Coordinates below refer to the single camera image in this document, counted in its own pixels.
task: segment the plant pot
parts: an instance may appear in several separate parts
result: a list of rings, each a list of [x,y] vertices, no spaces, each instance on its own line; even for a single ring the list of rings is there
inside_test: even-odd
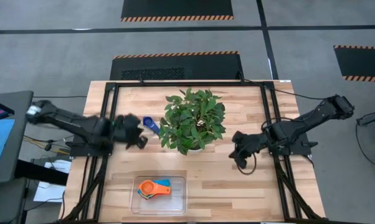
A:
[[[199,153],[201,151],[202,151],[202,149],[200,148],[200,146],[196,146],[196,147],[194,147],[192,149],[188,149],[187,150],[187,152],[190,153],[190,154]]]

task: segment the gray carpet floor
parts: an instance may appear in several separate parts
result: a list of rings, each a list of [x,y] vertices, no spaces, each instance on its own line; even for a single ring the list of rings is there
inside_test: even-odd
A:
[[[121,27],[260,26],[254,0],[232,0],[235,20],[120,23],[122,0],[0,0],[0,30]],[[268,26],[375,25],[375,0],[263,0]],[[308,133],[318,141],[313,161],[328,218],[375,223],[375,166],[361,154],[355,119],[375,111],[375,83],[342,79],[333,45],[375,46],[375,29],[270,31],[278,76],[296,93],[344,95],[356,107],[353,118],[331,121]],[[140,32],[106,34],[0,34],[0,93],[33,90],[35,95],[86,95],[92,80],[110,77],[112,57],[238,50],[249,79],[271,79],[262,31]],[[81,113],[84,99],[56,99]],[[297,98],[301,113],[317,101]],[[39,139],[65,131],[28,126]],[[365,153],[375,162],[375,125],[359,130]],[[40,158],[42,150],[23,144],[20,158]],[[52,222],[60,205],[30,211],[27,223]]]

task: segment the paper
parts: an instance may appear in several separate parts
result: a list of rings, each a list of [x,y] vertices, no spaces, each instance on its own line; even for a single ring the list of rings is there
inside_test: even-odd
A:
[[[64,160],[56,160],[53,162],[54,168],[58,171],[69,173],[71,162]],[[50,162],[45,163],[46,168],[51,168]],[[62,198],[65,186],[49,184],[47,182],[39,182],[36,195],[34,197],[35,202],[45,202],[51,198]],[[62,199],[51,200],[50,202],[62,202]]]

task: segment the clear plastic container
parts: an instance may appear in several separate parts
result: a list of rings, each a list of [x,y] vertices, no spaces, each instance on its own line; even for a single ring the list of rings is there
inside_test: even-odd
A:
[[[139,185],[144,180],[169,179],[171,193],[145,199],[139,193]],[[186,211],[186,179],[184,177],[139,176],[133,181],[131,212],[139,215],[183,215]]]

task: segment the black floor mat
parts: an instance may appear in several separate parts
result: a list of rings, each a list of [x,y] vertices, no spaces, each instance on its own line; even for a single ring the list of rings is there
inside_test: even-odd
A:
[[[375,47],[335,45],[335,53],[345,80],[375,82]]]
[[[124,0],[122,22],[233,19],[230,0]]]
[[[236,79],[239,71],[236,51],[120,55],[113,59],[110,80]]]

